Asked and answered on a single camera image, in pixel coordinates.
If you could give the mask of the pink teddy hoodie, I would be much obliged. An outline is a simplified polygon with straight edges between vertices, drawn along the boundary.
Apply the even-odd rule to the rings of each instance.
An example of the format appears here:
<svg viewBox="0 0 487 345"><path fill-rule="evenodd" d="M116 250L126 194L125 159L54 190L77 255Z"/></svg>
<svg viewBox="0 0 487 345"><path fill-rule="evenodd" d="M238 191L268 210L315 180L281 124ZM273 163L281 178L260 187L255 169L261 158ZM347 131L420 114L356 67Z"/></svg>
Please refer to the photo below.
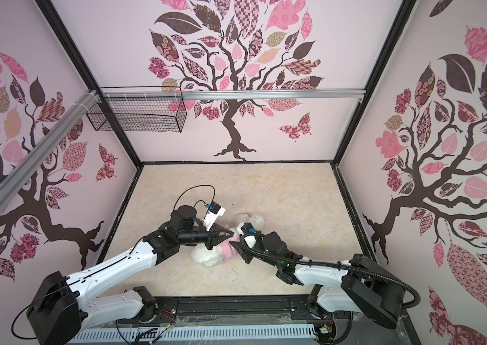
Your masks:
<svg viewBox="0 0 487 345"><path fill-rule="evenodd" d="M217 247L220 248L221 258L224 262L229 261L233 257L235 257L238 253L230 246L229 241L240 241L240 236L238 234L231 237L229 240L224 241L223 243L219 244Z"/></svg>

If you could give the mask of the white teddy bear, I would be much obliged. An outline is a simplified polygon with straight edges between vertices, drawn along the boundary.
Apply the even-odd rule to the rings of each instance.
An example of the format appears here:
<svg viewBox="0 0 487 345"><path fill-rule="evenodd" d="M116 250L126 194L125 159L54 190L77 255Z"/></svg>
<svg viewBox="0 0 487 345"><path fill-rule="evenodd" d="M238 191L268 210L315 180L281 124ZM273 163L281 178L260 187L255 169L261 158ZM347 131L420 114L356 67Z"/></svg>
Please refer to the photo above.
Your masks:
<svg viewBox="0 0 487 345"><path fill-rule="evenodd" d="M236 216L236 227L230 228L234 235L230 239L214 246L211 250L208 250L204 244L198 244L191 252L193 262L197 265L211 268L234 258L238 253L230 243L240 241L240 235L243 235L243 225L245 223L249 223L256 231L262 231L265 228L265 220L261 214L253 214L251 216L239 214Z"/></svg>

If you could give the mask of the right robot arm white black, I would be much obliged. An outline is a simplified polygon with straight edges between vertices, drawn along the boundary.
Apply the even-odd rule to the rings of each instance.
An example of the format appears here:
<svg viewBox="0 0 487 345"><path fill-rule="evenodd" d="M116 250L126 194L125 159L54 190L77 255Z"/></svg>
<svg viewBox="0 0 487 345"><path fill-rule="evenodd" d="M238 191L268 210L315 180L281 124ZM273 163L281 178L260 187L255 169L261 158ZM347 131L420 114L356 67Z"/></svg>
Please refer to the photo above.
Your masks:
<svg viewBox="0 0 487 345"><path fill-rule="evenodd" d="M276 268L282 282L314 287L310 308L318 315L362 313L385 329L395 329L402 309L418 302L416 295L404 302L411 287L362 254L344 262L322 262L289 250L275 231L262 234L243 223L237 233L228 242L246 264L261 260Z"/></svg>

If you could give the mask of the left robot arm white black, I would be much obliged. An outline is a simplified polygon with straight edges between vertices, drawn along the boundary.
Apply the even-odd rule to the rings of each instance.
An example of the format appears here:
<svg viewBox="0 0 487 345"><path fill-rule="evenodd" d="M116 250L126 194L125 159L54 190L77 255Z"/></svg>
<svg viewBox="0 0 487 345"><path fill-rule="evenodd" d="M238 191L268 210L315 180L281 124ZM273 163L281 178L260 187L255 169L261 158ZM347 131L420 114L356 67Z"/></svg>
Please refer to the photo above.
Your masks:
<svg viewBox="0 0 487 345"><path fill-rule="evenodd" d="M182 246L204 244L212 250L233 232L216 223L226 210L216 202L207 205L203 220L193 206L180 206L169 221L143 236L121 254L94 267L64 276L48 275L26 311L40 344L67 344L80 331L121 319L147 323L165 317L156 299L143 286L105 297L106 290L143 270L155 267L179 252Z"/></svg>

